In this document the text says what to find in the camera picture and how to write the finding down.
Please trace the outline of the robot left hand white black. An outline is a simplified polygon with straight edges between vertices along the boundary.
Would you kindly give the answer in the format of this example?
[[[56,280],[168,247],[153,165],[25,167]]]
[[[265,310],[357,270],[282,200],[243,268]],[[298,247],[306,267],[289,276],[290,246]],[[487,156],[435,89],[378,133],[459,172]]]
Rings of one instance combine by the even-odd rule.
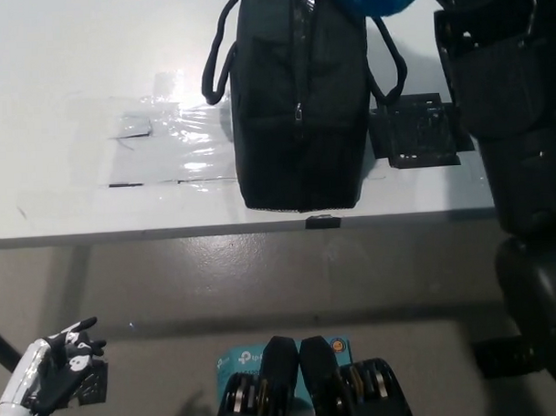
[[[21,406],[41,416],[72,402],[79,406],[106,402],[106,342],[89,336],[97,322],[96,317],[85,318],[32,342],[17,362],[0,404]]]

